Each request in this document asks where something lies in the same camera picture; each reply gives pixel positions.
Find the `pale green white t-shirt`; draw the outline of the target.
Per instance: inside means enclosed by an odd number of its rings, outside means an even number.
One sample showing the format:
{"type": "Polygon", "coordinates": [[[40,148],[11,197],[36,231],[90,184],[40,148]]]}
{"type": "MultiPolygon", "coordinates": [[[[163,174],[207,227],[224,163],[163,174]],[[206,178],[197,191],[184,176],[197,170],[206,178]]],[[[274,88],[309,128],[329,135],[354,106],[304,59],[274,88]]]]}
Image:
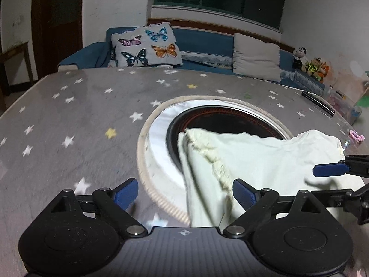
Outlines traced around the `pale green white t-shirt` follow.
{"type": "Polygon", "coordinates": [[[238,178],[257,190],[270,188],[285,196],[299,190],[358,190],[364,185],[353,175],[313,175],[315,165],[344,158],[340,140],[317,130],[291,139],[218,134],[199,128],[181,136],[178,152],[192,227],[224,229],[244,213],[233,196],[233,182],[238,178]]]}

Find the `pink hair scrunchie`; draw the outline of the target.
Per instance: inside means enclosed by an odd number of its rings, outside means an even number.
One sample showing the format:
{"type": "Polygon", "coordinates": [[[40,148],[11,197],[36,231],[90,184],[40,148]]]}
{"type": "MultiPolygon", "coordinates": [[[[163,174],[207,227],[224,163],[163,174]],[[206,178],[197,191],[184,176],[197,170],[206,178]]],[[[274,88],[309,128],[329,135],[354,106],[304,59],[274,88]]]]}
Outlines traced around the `pink hair scrunchie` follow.
{"type": "Polygon", "coordinates": [[[349,130],[349,137],[355,141],[355,143],[362,143],[365,140],[364,135],[358,134],[355,130],[349,130]]]}

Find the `round black induction cooktop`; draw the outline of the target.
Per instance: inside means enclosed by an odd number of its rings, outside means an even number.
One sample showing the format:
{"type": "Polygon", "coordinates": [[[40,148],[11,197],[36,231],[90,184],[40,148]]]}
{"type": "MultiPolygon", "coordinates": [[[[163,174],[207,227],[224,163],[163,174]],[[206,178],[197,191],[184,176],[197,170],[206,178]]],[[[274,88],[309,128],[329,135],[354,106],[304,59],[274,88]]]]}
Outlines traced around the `round black induction cooktop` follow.
{"type": "Polygon", "coordinates": [[[162,102],[144,123],[137,142],[136,156],[140,182],[148,196],[179,222],[190,225],[186,186],[178,155],[182,138],[175,121],[185,112],[201,107],[225,108],[259,119],[283,139],[292,132],[267,111],[248,102],[216,96],[180,96],[162,102]]]}

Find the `clear plastic storage box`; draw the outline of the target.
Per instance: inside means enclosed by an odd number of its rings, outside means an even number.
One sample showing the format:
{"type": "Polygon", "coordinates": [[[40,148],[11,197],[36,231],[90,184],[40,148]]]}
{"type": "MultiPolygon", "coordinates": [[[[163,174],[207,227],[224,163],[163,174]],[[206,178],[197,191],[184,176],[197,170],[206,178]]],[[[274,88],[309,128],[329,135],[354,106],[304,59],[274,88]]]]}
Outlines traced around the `clear plastic storage box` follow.
{"type": "Polygon", "coordinates": [[[349,123],[353,124],[361,115],[361,108],[343,93],[328,86],[324,90],[324,99],[349,123]]]}

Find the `black remote control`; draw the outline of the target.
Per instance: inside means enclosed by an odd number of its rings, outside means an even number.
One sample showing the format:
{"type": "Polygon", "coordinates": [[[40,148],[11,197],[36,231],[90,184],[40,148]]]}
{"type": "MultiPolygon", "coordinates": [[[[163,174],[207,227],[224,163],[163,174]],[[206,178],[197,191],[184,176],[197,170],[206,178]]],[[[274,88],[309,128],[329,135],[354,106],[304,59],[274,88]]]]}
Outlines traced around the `black remote control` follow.
{"type": "Polygon", "coordinates": [[[327,113],[328,116],[333,117],[335,115],[335,110],[328,103],[325,103],[320,100],[320,98],[317,98],[314,94],[307,91],[302,91],[301,96],[311,101],[315,106],[327,113]]]}

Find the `grey star pattern tablecloth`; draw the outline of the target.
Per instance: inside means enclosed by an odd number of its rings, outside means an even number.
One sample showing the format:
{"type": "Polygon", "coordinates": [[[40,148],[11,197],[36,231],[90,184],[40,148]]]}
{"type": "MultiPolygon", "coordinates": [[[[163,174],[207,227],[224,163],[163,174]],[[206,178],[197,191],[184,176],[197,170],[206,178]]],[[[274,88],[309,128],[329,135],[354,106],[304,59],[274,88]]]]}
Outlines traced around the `grey star pattern tablecloth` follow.
{"type": "MultiPolygon", "coordinates": [[[[303,90],[256,78],[157,68],[51,74],[1,116],[2,276],[367,276],[368,144],[303,90]],[[296,137],[334,136],[358,189],[270,188],[224,229],[192,227],[159,208],[140,182],[137,142],[149,115],[180,96],[253,104],[296,137]],[[113,190],[139,191],[127,210],[113,190]]],[[[185,132],[283,139],[259,119],[201,107],[175,121],[185,132]]]]}

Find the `orange yellow plush toy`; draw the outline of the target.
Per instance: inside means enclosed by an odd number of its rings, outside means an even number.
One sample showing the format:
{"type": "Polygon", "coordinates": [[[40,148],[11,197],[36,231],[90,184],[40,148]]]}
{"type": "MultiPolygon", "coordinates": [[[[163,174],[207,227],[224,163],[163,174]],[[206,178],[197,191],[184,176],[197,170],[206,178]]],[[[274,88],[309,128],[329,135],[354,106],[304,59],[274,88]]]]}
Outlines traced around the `orange yellow plush toy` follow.
{"type": "Polygon", "coordinates": [[[320,57],[313,58],[310,62],[306,62],[301,70],[308,74],[319,83],[323,83],[324,78],[328,75],[330,66],[320,57]]]}

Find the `black white panda plush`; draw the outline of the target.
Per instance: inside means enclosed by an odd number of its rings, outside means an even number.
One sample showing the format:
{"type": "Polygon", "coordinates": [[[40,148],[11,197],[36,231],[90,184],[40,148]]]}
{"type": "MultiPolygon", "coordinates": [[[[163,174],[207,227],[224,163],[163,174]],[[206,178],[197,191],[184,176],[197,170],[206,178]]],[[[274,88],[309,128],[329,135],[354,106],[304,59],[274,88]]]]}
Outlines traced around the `black white panda plush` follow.
{"type": "Polygon", "coordinates": [[[307,50],[303,46],[295,49],[293,55],[294,55],[292,63],[293,69],[301,69],[308,62],[307,50]]]}

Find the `plain beige pillow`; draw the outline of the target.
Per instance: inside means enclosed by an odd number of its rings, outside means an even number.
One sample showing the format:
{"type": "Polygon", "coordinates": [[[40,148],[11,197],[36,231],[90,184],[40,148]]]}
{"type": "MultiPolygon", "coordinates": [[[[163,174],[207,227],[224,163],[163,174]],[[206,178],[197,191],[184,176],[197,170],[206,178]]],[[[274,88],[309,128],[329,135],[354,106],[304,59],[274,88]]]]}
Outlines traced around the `plain beige pillow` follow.
{"type": "Polygon", "coordinates": [[[235,33],[232,68],[235,74],[279,83],[281,81],[280,47],[235,33]]]}

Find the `blue sofa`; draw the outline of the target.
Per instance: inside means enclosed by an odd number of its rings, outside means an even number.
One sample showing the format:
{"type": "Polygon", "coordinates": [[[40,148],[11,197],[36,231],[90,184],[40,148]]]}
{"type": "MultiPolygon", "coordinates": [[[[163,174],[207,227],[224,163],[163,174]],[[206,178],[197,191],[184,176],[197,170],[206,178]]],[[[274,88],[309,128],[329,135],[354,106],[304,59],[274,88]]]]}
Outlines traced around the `blue sofa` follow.
{"type": "MultiPolygon", "coordinates": [[[[106,30],[104,42],[94,42],[62,60],[58,71],[115,67],[114,46],[111,37],[122,36],[135,27],[112,27],[106,30]]],[[[182,69],[233,74],[233,36],[205,29],[172,27],[176,43],[183,59],[182,69]]],[[[321,96],[324,84],[319,83],[293,66],[295,56],[290,51],[280,49],[281,84],[303,89],[321,96]]]]}

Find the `butterfly print pillow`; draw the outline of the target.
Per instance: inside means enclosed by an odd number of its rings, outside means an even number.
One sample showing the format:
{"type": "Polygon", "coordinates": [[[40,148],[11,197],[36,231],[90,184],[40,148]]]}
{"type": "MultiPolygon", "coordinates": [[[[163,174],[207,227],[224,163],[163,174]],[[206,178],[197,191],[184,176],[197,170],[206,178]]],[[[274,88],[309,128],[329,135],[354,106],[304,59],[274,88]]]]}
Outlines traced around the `butterfly print pillow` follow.
{"type": "Polygon", "coordinates": [[[168,22],[135,27],[111,35],[112,67],[178,67],[182,64],[175,34],[168,22]]]}

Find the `dark wooden side table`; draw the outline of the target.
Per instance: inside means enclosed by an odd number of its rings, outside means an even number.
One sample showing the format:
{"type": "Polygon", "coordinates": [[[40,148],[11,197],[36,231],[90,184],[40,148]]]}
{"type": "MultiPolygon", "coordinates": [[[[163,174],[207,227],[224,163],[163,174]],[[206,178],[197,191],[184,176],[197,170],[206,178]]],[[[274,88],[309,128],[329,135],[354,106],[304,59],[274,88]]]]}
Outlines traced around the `dark wooden side table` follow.
{"type": "Polygon", "coordinates": [[[1,52],[1,113],[8,108],[6,97],[28,90],[35,82],[28,42],[1,52]]]}

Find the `dark wooden door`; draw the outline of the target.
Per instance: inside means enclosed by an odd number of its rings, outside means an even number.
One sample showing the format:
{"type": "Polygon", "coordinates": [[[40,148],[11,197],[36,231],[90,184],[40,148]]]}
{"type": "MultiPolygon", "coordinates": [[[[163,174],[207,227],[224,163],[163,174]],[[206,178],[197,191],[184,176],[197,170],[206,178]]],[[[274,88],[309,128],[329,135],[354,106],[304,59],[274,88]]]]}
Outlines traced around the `dark wooden door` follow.
{"type": "Polygon", "coordinates": [[[39,78],[83,47],[83,0],[32,0],[31,33],[39,78]]]}

